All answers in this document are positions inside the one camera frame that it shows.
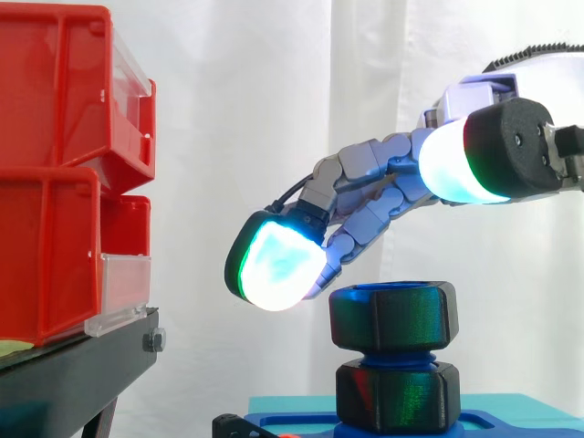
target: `green hexagonal nut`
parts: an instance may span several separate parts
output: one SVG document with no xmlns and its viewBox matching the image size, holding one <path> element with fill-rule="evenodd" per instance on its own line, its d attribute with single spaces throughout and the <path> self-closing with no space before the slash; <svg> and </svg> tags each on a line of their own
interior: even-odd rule
<svg viewBox="0 0 584 438">
<path fill-rule="evenodd" d="M 393 354 L 445 348 L 458 333 L 456 294 L 447 282 L 346 287 L 329 299 L 333 342 Z"/>
<path fill-rule="evenodd" d="M 458 370 L 371 368 L 361 360 L 337 370 L 337 414 L 347 425 L 381 435 L 446 432 L 461 412 Z"/>
</svg>

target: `white backdrop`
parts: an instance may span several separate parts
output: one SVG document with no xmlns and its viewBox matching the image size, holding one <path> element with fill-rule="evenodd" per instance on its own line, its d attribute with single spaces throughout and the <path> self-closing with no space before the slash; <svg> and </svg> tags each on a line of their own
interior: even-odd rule
<svg viewBox="0 0 584 438">
<path fill-rule="evenodd" d="M 332 394 L 334 370 L 355 355 L 329 341 L 326 297 L 270 314 L 224 287 L 246 217 L 321 157 L 412 129 L 493 58 L 584 43 L 578 0 L 104 4 L 158 84 L 157 180 L 139 192 L 152 199 L 151 303 L 168 332 L 157 365 L 120 397 L 114 438 L 210 436 L 213 417 L 245 413 L 249 396 Z M 422 209 L 337 286 L 452 282 L 461 333 L 439 358 L 463 391 L 518 391 L 583 415 L 583 206 L 573 193 Z"/>
</svg>

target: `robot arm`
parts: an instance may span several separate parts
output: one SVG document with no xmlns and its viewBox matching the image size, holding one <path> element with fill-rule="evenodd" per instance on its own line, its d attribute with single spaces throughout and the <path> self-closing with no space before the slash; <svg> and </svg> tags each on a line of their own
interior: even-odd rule
<svg viewBox="0 0 584 438">
<path fill-rule="evenodd" d="M 418 129 L 320 161 L 296 187 L 297 202 L 280 199 L 244 226 L 225 266 L 230 290 L 261 308 L 289 308 L 327 288 L 412 209 L 581 190 L 584 130 L 567 125 L 584 117 L 584 54 L 568 48 L 531 47 L 521 62 L 492 63 L 449 87 Z"/>
</svg>

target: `red storage bin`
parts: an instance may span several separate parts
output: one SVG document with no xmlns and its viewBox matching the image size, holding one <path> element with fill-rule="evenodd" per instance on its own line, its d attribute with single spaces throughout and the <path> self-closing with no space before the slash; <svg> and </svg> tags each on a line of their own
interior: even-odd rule
<svg viewBox="0 0 584 438">
<path fill-rule="evenodd" d="M 87 168 L 0 169 L 0 212 L 0 341 L 98 336 L 145 316 L 147 198 L 103 198 Z"/>
<path fill-rule="evenodd" d="M 101 6 L 0 3 L 0 168 L 86 166 L 104 192 L 154 178 L 156 88 Z"/>
</svg>

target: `black metal shelf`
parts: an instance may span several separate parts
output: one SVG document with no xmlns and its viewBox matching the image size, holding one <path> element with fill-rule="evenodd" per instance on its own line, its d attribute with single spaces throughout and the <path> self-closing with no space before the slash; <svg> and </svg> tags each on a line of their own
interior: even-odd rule
<svg viewBox="0 0 584 438">
<path fill-rule="evenodd" d="M 0 437 L 109 435 L 117 397 L 151 367 L 158 309 L 100 338 L 85 335 L 0 359 Z"/>
</svg>

